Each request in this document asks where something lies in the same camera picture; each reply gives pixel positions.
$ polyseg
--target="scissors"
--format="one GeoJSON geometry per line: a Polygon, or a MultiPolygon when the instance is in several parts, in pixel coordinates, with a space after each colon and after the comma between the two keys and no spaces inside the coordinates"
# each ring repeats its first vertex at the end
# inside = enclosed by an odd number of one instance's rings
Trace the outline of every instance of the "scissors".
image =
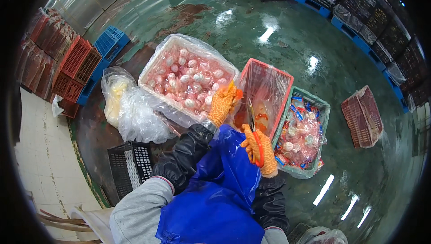
{"type": "Polygon", "coordinates": [[[251,100],[250,97],[247,97],[247,112],[248,112],[248,116],[249,116],[249,126],[251,129],[251,132],[253,133],[254,139],[256,140],[257,145],[259,146],[259,156],[260,156],[260,160],[256,160],[256,165],[258,167],[262,167],[264,164],[264,156],[263,156],[263,147],[262,147],[262,143],[260,141],[259,135],[256,132],[256,127],[255,127],[255,123],[254,123],[254,110],[253,110],[253,105],[251,104],[251,100]]]}

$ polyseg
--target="white tile floor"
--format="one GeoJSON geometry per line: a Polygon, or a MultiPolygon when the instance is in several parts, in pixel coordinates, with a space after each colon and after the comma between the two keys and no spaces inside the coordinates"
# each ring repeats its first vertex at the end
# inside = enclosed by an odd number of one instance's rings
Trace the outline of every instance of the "white tile floor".
{"type": "MultiPolygon", "coordinates": [[[[82,204],[100,209],[79,167],[64,116],[54,118],[51,104],[21,89],[22,124],[15,147],[21,181],[36,208],[61,218],[82,204]]],[[[73,231],[46,227],[55,239],[78,241],[73,231]]]]}

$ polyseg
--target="black arm sleeve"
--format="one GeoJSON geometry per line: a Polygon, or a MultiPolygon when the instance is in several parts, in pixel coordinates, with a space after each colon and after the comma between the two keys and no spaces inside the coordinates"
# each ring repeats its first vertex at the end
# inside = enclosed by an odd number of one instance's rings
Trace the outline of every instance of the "black arm sleeve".
{"type": "Polygon", "coordinates": [[[193,124],[187,133],[181,135],[172,152],[159,156],[151,176],[162,176],[175,187],[175,194],[180,194],[187,187],[190,178],[196,173],[196,164],[208,152],[208,143],[214,134],[200,124],[193,124]]]}
{"type": "Polygon", "coordinates": [[[269,226],[280,227],[284,233],[289,229],[289,220],[284,214],[286,203],[283,193],[284,178],[281,175],[267,178],[262,177],[252,208],[253,218],[265,229],[269,226]]]}

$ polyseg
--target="floor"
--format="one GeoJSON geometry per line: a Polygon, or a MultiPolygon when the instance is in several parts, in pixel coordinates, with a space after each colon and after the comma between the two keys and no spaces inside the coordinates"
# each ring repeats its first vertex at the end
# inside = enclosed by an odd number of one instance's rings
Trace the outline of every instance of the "floor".
{"type": "MultiPolygon", "coordinates": [[[[78,164],[65,116],[55,118],[50,103],[21,89],[22,125],[15,147],[22,185],[34,210],[67,219],[70,210],[101,209],[78,164]]],[[[76,232],[49,227],[58,240],[78,241],[76,232]]]]}
{"type": "MultiPolygon", "coordinates": [[[[295,86],[331,105],[331,115],[321,171],[308,180],[284,174],[291,229],[299,222],[337,228],[349,243],[384,243],[390,238],[423,166],[413,117],[403,114],[390,85],[368,57],[328,20],[293,1],[118,0],[84,37],[94,42],[110,24],[132,40],[115,65],[135,79],[156,45],[171,33],[209,43],[240,71],[249,58],[256,58],[293,75],[295,86]],[[271,31],[268,38],[262,36],[271,31]],[[340,104],[364,85],[374,94],[385,131],[373,148],[355,149],[340,104]],[[320,203],[313,205],[330,175],[334,176],[331,186],[320,203]],[[355,195],[359,201],[341,220],[355,195]],[[369,207],[369,215],[359,226],[369,207]]],[[[122,140],[107,124],[104,105],[98,85],[72,122],[72,131],[89,174],[115,205],[118,196],[106,149],[122,140]]],[[[153,150],[157,154],[170,146],[172,142],[153,145],[153,150]]]]}

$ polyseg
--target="green plastic crate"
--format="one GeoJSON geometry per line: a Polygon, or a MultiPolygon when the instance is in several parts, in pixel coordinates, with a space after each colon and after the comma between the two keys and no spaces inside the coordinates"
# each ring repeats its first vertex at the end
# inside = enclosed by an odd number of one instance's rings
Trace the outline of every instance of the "green plastic crate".
{"type": "MultiPolygon", "coordinates": [[[[326,128],[328,127],[329,122],[329,113],[331,112],[331,106],[325,102],[324,100],[320,99],[319,97],[312,95],[306,90],[303,90],[297,86],[292,86],[289,93],[289,98],[286,106],[284,107],[284,113],[281,118],[280,123],[278,124],[277,131],[274,134],[274,138],[272,140],[272,148],[275,149],[275,145],[277,144],[278,138],[280,137],[281,131],[283,130],[283,124],[286,120],[286,116],[288,115],[290,101],[292,100],[292,96],[301,96],[304,98],[304,101],[310,102],[311,105],[317,107],[320,110],[320,123],[322,124],[323,129],[323,136],[326,134],[326,128]]],[[[282,171],[285,171],[289,173],[291,176],[295,178],[300,179],[307,179],[312,176],[314,176],[314,172],[317,170],[317,164],[319,162],[319,159],[321,157],[321,150],[322,146],[320,146],[319,150],[317,151],[317,157],[316,159],[311,163],[311,166],[307,169],[301,169],[296,166],[281,166],[278,165],[279,169],[282,171]]]]}

